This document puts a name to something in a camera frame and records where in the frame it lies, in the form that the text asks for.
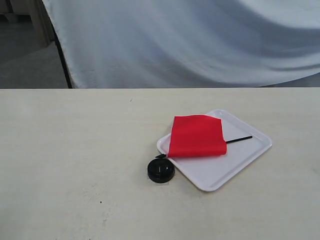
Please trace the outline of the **red flag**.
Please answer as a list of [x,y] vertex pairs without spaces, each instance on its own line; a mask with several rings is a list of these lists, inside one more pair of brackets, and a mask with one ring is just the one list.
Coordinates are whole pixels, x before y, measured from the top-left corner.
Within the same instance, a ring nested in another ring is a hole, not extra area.
[[227,153],[227,144],[252,139],[245,136],[226,141],[222,120],[209,115],[175,116],[168,153],[157,158],[217,157]]

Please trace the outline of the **black round flag base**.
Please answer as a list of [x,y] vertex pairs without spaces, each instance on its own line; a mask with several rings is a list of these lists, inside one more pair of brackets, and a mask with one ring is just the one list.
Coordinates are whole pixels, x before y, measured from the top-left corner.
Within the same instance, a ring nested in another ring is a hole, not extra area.
[[167,158],[155,158],[147,165],[147,176],[154,183],[167,183],[174,175],[175,166]]

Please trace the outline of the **black backdrop stand pole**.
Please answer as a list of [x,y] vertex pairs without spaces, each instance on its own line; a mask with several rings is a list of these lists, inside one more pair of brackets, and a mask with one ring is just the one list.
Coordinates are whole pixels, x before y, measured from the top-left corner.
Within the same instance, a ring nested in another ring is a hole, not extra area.
[[65,56],[64,56],[64,53],[63,53],[63,50],[62,50],[61,43],[59,41],[59,38],[57,36],[57,33],[55,31],[55,28],[54,28],[53,24],[51,24],[51,27],[52,27],[53,36],[54,36],[54,43],[55,43],[57,51],[58,51],[58,55],[59,55],[59,59],[60,59],[60,63],[61,63],[61,66],[62,66],[62,70],[63,70],[63,74],[64,74],[64,77],[65,77],[65,80],[66,80],[67,87],[69,89],[72,89],[73,88],[72,80],[71,80],[71,77],[70,77],[70,73],[69,73],[68,66],[67,66],[67,63],[66,63],[66,59],[65,59]]

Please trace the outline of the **white fabric backdrop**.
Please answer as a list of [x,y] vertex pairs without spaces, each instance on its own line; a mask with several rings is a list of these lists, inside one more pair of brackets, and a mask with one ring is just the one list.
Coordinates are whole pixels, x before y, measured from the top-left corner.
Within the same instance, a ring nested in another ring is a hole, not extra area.
[[320,72],[317,0],[46,0],[77,88],[262,87]]

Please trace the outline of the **wooden furniture in background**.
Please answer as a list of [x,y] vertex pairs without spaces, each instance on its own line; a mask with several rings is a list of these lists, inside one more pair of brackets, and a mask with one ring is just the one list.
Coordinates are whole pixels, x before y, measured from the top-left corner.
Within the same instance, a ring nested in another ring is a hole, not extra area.
[[47,48],[54,40],[54,30],[43,0],[0,0],[0,15],[9,23],[30,19],[39,45]]

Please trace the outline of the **white plastic tray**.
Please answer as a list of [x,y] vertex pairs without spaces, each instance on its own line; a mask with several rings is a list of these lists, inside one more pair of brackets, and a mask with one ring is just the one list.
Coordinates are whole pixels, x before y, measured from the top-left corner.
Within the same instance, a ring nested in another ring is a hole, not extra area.
[[216,109],[204,115],[221,122],[226,154],[205,157],[170,157],[173,165],[198,189],[213,192],[238,174],[272,146],[272,140],[226,110]]

